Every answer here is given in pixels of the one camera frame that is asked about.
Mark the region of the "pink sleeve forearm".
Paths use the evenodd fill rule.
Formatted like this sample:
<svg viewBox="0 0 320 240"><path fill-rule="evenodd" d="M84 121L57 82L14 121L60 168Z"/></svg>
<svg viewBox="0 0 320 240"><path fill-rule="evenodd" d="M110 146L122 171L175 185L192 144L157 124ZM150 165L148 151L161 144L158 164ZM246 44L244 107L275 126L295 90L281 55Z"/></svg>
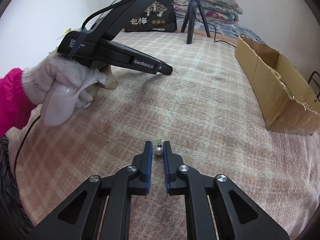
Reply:
<svg viewBox="0 0 320 240"><path fill-rule="evenodd" d="M22 70L14 68L1 78L0 86L0 133L1 137L11 128L22 129L29 121L31 111L36 108L27 97L22 86Z"/></svg>

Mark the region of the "left white gloved hand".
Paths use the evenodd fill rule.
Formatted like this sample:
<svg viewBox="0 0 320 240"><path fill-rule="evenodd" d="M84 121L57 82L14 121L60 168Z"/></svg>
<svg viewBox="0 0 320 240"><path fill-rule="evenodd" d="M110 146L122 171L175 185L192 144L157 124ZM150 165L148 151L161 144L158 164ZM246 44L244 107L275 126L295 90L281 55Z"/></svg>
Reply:
<svg viewBox="0 0 320 240"><path fill-rule="evenodd" d="M31 103L34 105L43 104L54 81L69 88L79 88L87 70L80 63L58 55L55 50L49 53L37 66L23 70L22 87ZM106 67L102 72L95 69L94 78L99 85L109 90L114 90L118 85L110 67ZM75 107L87 109L95 98L93 94L87 89L83 90L78 96Z"/></svg>

